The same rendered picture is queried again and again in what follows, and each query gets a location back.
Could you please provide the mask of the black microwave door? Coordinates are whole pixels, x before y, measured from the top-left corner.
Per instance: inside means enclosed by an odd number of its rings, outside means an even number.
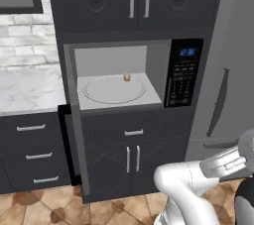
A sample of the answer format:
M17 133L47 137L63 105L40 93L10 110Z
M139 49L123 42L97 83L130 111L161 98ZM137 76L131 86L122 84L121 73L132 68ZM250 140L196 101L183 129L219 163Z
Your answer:
M59 107L59 116L69 177L72 185L80 186L82 196L87 196L90 194L90 185L70 45L62 44L58 49L65 96L65 105Z

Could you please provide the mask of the dark drawer under microwave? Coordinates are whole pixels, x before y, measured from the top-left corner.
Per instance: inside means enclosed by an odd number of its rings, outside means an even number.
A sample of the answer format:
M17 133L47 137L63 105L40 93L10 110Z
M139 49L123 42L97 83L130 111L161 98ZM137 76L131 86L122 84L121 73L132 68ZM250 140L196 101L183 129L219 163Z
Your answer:
M100 116L83 118L84 139L88 146L154 140L185 136L190 126L190 117L131 118ZM143 135L124 135L124 131L144 130Z

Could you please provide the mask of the grey round turntable plate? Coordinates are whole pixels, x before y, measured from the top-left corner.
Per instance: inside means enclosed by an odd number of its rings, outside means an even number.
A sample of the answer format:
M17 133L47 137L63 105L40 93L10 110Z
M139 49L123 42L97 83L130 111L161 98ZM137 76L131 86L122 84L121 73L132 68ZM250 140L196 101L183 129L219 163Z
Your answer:
M146 85L137 77L125 81L122 75L104 75L90 79L82 91L98 103L122 104L140 98L146 92Z

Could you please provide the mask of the dark lower cupboard door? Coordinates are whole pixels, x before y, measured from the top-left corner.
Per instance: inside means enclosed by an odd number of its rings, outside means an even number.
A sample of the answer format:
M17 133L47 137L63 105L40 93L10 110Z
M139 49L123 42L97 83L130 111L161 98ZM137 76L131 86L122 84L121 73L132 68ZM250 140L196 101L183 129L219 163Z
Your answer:
M141 149L140 170L136 172L136 146ZM132 194L157 192L154 172L159 166L179 163L185 160L187 139L185 137L142 141L133 145Z
M126 147L130 148L130 171L126 172ZM90 194L84 203L104 201L131 194L131 143L86 149Z

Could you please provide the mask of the black microwave oven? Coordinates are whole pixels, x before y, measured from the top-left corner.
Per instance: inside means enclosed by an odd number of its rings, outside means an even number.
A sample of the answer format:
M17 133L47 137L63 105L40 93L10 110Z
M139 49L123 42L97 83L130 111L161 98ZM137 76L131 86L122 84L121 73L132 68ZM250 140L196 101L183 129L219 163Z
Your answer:
M85 43L70 45L80 111L128 106L189 106L202 50L201 39ZM138 99L103 104L82 91L92 78L129 72L146 85Z

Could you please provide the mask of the grey fridge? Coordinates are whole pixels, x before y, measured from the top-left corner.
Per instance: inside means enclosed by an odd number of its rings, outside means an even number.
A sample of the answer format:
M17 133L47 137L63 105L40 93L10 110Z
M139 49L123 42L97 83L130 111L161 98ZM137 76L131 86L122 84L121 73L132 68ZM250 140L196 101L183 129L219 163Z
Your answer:
M208 137L226 68L229 76L224 107ZM254 129L254 0L220 0L186 159L202 161L223 152L228 148L207 149L203 143L233 142L251 129Z

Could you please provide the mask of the dark tall cupboard frame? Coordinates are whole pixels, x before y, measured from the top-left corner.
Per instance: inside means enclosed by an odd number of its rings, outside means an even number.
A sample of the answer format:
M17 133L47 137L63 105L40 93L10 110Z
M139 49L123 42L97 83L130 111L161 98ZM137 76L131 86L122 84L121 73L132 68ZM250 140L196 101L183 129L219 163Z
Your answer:
M137 16L137 29L135 31L123 31L123 32L95 32L95 33L79 33L79 34L58 34L56 32L57 45L62 44L85 44L85 43L108 43L108 42L129 42L129 41L160 41L160 40L187 40L187 39L201 39L202 40L202 50L199 59L198 70L196 74L195 85L192 93L192 100L189 106L179 106L179 107L164 107L164 106L128 106L122 108L112 108L112 109L98 109L93 111L80 111L81 114L81 124L83 118L90 118L100 116L102 118L106 116L113 115L114 117L131 117L131 118L150 118L153 116L159 116L160 118L169 117L190 117L190 126L188 133L185 136L187 139L187 148L189 145L189 139L191 134L192 121L195 113L196 103L199 96L200 85L203 78L203 73L205 69L205 64L209 52L209 47L211 44L212 33L214 29L215 18L218 11L219 1L216 1L215 13L211 22L211 26L207 29L194 29L194 30L150 30L150 31L140 31L138 29L139 20L139 0L136 0L136 16ZM84 137L84 126L82 124L82 131ZM131 143L131 160L133 160L133 145L138 144L142 141L152 141L152 140L140 140L133 142L120 142L115 144ZM88 146L85 143L85 153L87 148L115 145L95 145Z

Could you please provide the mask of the dark counter drawer front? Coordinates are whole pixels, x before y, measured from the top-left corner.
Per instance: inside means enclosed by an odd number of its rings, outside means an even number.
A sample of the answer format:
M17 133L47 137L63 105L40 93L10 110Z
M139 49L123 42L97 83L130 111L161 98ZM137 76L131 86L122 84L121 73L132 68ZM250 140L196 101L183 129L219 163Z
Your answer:
M32 169L13 169L7 171L15 192L30 191L49 187L63 186L70 184L67 169L59 167L41 167ZM33 183L33 179L41 179L59 176L59 180L53 182Z
M26 160L26 155L47 154L53 155L47 159ZM24 142L0 145L0 160L5 169L24 169L54 165L65 162L64 147L59 142Z
M46 124L44 130L17 132L16 128ZM0 144L59 137L61 127L57 112L0 117Z

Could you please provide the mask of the dark narrow cupboard door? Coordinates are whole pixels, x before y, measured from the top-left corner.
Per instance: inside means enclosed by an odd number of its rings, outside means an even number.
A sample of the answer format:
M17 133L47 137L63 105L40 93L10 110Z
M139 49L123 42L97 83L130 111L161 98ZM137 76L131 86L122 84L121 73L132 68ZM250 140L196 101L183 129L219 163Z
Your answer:
M0 162L0 194L12 193L13 188L10 180L5 172L2 163Z

